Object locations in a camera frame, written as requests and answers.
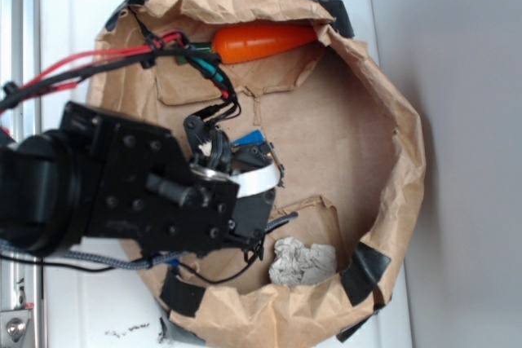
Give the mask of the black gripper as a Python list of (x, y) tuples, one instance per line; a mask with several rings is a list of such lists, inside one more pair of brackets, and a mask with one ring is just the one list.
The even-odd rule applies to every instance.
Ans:
[(198, 117), (192, 157), (166, 128), (70, 102), (59, 136), (80, 184), (83, 237), (127, 239), (151, 254), (249, 251), (263, 241), (282, 172), (269, 143), (231, 145)]

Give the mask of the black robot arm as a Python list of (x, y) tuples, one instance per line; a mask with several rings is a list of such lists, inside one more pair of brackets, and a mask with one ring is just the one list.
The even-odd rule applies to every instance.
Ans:
[(146, 256), (262, 253), (285, 173), (259, 132), (236, 142), (199, 112), (186, 157), (166, 128), (69, 103), (56, 130), (1, 148), (1, 237), (45, 258), (85, 237), (135, 241)]

